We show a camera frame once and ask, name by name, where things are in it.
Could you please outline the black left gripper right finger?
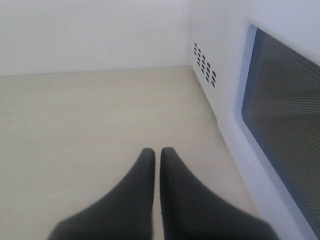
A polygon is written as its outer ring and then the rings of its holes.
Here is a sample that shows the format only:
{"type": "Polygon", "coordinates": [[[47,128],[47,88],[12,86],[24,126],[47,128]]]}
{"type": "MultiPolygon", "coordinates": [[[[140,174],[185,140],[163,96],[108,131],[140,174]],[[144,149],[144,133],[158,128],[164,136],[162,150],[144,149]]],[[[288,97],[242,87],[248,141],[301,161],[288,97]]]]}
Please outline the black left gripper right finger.
{"type": "Polygon", "coordinates": [[[172,147],[161,150],[160,202],[166,240],[276,240],[265,221],[210,191],[172,147]]]}

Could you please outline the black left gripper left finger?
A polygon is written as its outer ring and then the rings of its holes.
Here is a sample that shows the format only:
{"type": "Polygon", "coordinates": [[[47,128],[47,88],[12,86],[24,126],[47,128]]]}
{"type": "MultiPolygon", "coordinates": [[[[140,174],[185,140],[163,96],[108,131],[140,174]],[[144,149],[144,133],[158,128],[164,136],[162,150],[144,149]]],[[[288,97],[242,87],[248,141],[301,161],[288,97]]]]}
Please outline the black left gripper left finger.
{"type": "Polygon", "coordinates": [[[59,222],[50,240],[151,240],[156,156],[141,150],[123,179],[88,208],[59,222]]]}

